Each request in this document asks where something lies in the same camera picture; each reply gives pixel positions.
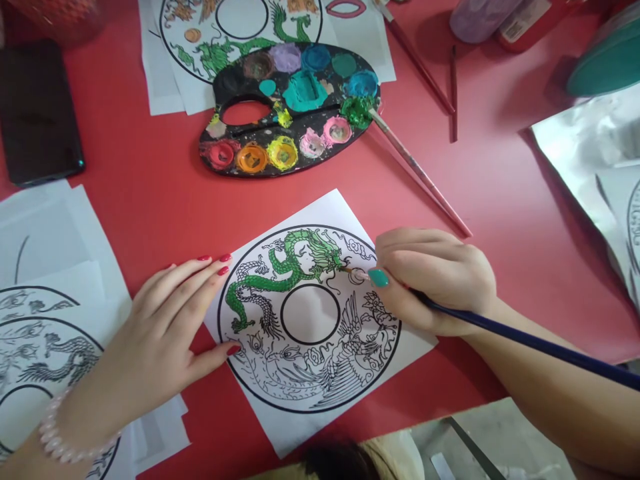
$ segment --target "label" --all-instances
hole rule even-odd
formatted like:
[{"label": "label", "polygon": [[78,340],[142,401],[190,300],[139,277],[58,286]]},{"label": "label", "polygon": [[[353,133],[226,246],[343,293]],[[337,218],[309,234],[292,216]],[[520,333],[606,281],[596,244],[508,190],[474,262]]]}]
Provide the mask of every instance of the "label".
[{"label": "label", "polygon": [[509,43],[515,43],[551,8],[549,0],[525,0],[500,25],[500,33]]}]

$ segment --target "blue paint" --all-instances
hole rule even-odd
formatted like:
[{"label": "blue paint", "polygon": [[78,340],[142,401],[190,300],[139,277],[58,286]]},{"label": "blue paint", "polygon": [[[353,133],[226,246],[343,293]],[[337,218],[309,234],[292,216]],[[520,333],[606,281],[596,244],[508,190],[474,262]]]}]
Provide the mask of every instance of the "blue paint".
[{"label": "blue paint", "polygon": [[350,97],[374,97],[378,92],[378,77],[371,70],[354,73],[345,85]]},{"label": "blue paint", "polygon": [[322,106],[328,94],[313,72],[300,70],[291,76],[282,96],[291,110],[305,112]]},{"label": "blue paint", "polygon": [[331,54],[324,45],[309,47],[302,53],[302,66],[307,70],[324,70],[329,62],[331,62]]},{"label": "blue paint", "polygon": [[270,97],[275,93],[275,82],[273,80],[262,80],[260,82],[260,91]]}]

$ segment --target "red paintbrush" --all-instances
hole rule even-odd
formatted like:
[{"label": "red paintbrush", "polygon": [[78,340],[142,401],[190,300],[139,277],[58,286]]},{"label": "red paintbrush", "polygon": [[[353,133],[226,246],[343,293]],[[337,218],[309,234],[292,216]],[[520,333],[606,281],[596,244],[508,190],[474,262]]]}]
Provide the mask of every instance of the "red paintbrush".
[{"label": "red paintbrush", "polygon": [[393,36],[396,38],[396,40],[398,40],[400,46],[404,49],[404,51],[407,52],[407,55],[409,56],[413,64],[416,66],[416,68],[418,68],[418,72],[420,72],[422,77],[429,84],[431,90],[433,90],[435,96],[438,97],[438,100],[440,100],[442,106],[445,108],[445,110],[447,110],[447,112],[449,112],[449,114],[452,115],[455,112],[455,109],[453,108],[451,102],[449,102],[447,96],[442,92],[442,90],[440,90],[440,87],[438,87],[438,84],[431,76],[426,65],[420,60],[418,52],[416,52],[416,50],[413,48],[411,42],[402,31],[402,28],[400,28],[400,25],[398,25],[398,22],[395,21],[389,9],[381,2],[381,0],[373,1],[378,7],[378,10],[382,12],[382,15],[387,21],[387,25],[389,26],[389,30],[391,31]]}]

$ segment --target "black phone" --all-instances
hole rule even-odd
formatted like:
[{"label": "black phone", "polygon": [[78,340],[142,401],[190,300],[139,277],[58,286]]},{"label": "black phone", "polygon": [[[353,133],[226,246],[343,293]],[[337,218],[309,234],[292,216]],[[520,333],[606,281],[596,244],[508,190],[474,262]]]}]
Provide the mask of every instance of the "black phone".
[{"label": "black phone", "polygon": [[18,187],[84,170],[65,64],[53,40],[0,50],[0,131],[9,179]]}]

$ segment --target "aluminum foil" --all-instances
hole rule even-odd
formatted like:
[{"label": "aluminum foil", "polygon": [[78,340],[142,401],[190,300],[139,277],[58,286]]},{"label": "aluminum foil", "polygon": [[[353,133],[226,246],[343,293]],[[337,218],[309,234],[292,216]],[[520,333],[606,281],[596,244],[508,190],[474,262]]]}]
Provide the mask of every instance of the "aluminum foil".
[{"label": "aluminum foil", "polygon": [[540,150],[602,232],[613,254],[612,264],[638,307],[639,282],[626,235],[600,193],[596,174],[635,165],[640,158],[640,85],[580,103],[531,130]]}]

